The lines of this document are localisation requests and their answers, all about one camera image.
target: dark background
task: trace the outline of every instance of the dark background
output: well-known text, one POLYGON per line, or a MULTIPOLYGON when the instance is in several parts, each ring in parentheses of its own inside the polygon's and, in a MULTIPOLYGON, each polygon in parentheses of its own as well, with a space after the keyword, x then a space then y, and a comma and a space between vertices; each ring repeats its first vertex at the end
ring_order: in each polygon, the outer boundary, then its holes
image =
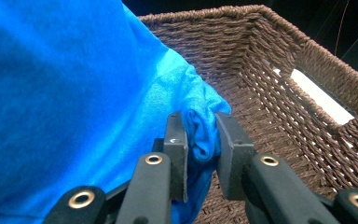
MULTIPOLYGON (((221 6, 266 5, 334 54, 348 0, 123 0, 123 3, 137 16, 221 6)), ((358 71, 358 0, 348 4, 337 56, 358 71)))

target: brown wicker basket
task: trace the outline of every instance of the brown wicker basket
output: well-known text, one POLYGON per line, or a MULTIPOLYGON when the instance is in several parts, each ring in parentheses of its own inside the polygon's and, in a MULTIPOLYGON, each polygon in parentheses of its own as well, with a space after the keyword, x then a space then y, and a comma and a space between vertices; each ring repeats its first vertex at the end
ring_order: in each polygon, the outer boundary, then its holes
MULTIPOLYGON (((337 189, 358 188, 356 71, 263 6, 149 15, 141 20, 229 101, 258 152, 284 158, 310 189, 327 197, 334 197, 337 189), (355 119, 335 123, 291 79, 295 68, 355 119)), ((196 222, 243 223, 243 211, 243 203, 223 200, 213 175, 196 222)))

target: wicker basket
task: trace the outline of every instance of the wicker basket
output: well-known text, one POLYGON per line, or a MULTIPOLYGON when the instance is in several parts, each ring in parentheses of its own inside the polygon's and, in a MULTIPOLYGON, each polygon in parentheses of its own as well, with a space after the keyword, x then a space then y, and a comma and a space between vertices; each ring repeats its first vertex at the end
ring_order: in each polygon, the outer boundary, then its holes
MULTIPOLYGON (((141 20, 229 101, 258 152, 284 158, 310 189, 327 197, 337 189, 358 188, 356 71, 267 7, 221 7, 141 20), (291 79, 295 68, 355 119, 335 123, 291 79)), ((223 200, 216 175, 197 222, 246 222, 243 203, 223 200)))

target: blue cloth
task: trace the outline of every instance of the blue cloth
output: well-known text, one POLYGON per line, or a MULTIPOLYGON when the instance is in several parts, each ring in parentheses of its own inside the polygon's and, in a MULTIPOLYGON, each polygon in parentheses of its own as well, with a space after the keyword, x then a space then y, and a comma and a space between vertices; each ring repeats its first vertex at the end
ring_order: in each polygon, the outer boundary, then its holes
POLYGON ((227 102, 117 0, 0 1, 0 223, 40 223, 69 189, 129 180, 177 110, 189 202, 172 202, 172 223, 187 223, 227 102))

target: cable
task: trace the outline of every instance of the cable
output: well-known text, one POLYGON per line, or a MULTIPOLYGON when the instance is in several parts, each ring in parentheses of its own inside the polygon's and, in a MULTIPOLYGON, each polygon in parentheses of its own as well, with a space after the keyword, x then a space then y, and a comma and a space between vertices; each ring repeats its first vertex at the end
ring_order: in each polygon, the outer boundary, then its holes
POLYGON ((341 33, 341 27, 342 27, 342 22, 344 21, 344 16, 345 16, 345 12, 347 11, 347 7, 350 4, 351 0, 348 0, 347 5, 344 8, 344 12, 342 13, 342 17, 341 17, 341 23, 339 24, 339 29, 338 29, 338 35, 337 35, 337 41, 336 41, 336 48, 334 50, 334 56, 337 56, 337 47, 338 47, 338 40, 339 40, 339 34, 341 33))

